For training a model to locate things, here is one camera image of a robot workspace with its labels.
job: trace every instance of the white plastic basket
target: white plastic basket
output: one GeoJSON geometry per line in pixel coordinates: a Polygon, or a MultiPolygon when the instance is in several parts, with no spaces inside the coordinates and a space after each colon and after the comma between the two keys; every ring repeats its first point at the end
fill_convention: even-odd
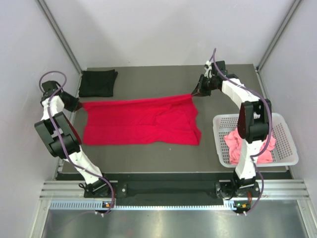
{"type": "MultiPolygon", "coordinates": [[[[220,163],[227,168],[234,168],[230,164],[229,147],[224,141],[224,136],[232,132],[238,124],[239,114],[217,115],[213,119],[213,134],[220,163]]],[[[272,113],[273,137],[276,139],[275,148],[272,150],[273,162],[257,164],[258,167],[288,166],[298,162],[298,155],[291,133],[284,118],[277,113],[272,113]]]]}

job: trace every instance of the white wall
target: white wall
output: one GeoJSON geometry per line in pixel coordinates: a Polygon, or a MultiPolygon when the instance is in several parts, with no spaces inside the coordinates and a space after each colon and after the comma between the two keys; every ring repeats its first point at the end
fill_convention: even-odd
{"type": "Polygon", "coordinates": [[[46,0],[82,68],[259,63],[293,0],[46,0]]]}
{"type": "Polygon", "coordinates": [[[305,0],[265,64],[262,75],[273,110],[284,116],[305,180],[317,209],[317,1],[305,0]]]}
{"type": "Polygon", "coordinates": [[[0,1],[0,31],[0,237],[24,238],[56,166],[34,129],[42,117],[38,80],[63,71],[74,94],[79,75],[34,0],[0,1]]]}

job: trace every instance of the black folded garment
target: black folded garment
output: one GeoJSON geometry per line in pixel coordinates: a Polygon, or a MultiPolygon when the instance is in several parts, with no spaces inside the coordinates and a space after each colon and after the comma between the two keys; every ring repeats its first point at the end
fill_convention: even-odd
{"type": "Polygon", "coordinates": [[[79,88],[79,97],[112,97],[118,72],[84,71],[79,88]]]}

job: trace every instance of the pink cloth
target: pink cloth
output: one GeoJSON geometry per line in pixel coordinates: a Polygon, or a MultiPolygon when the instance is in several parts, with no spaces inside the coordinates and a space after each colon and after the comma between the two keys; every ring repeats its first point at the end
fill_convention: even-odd
{"type": "MultiPolygon", "coordinates": [[[[235,128],[234,131],[232,131],[228,135],[224,136],[224,141],[226,142],[227,146],[229,147],[230,163],[233,165],[238,164],[239,159],[240,159],[241,147],[242,147],[242,139],[239,136],[238,129],[235,128]]],[[[272,134],[271,139],[269,141],[269,145],[268,145],[266,151],[258,157],[257,164],[265,164],[265,163],[273,162],[271,150],[274,149],[275,141],[276,140],[272,134]]],[[[266,143],[266,140],[263,142],[263,145],[262,145],[260,151],[264,148],[265,143],[266,143]]]]}

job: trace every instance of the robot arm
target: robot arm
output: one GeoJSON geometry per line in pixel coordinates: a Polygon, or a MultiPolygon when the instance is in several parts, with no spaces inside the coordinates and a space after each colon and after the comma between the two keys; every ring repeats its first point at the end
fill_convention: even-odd
{"type": "MultiPolygon", "coordinates": [[[[218,192],[223,191],[224,194],[231,194],[231,197],[233,197],[249,191],[259,190],[255,179],[256,171],[254,166],[257,157],[254,157],[253,161],[251,156],[259,153],[268,135],[268,117],[271,115],[268,115],[263,102],[258,97],[241,88],[243,84],[236,75],[227,73],[224,61],[216,63],[221,72],[236,83],[236,85],[223,80],[218,74],[214,63],[207,61],[205,64],[206,72],[205,74],[201,74],[192,95],[199,97],[210,96],[212,90],[219,89],[230,97],[240,109],[237,125],[238,133],[243,139],[240,160],[234,170],[231,183],[218,188],[218,192]]],[[[266,99],[266,102],[270,109],[270,101],[266,99]]]]}
{"type": "Polygon", "coordinates": [[[64,91],[53,96],[49,103],[50,96],[55,90],[58,89],[57,85],[58,83],[55,81],[48,81],[42,84],[44,89],[44,95],[41,101],[44,110],[43,117],[41,118],[41,121],[35,123],[34,127],[48,151],[54,157],[60,157],[61,159],[68,161],[63,152],[60,140],[57,137],[54,127],[51,123],[48,113],[48,110],[50,110],[51,115],[59,128],[59,132],[61,132],[63,142],[71,162],[74,165],[83,168],[81,169],[75,167],[86,182],[85,194],[88,193],[91,196],[105,196],[108,194],[108,186],[106,186],[106,184],[98,177],[87,173],[86,170],[101,177],[103,176],[102,172],[88,159],[87,155],[83,152],[81,148],[80,137],[62,112],[64,109],[68,111],[76,111],[81,108],[82,105],[79,103],[78,98],[74,98],[64,91]]]}

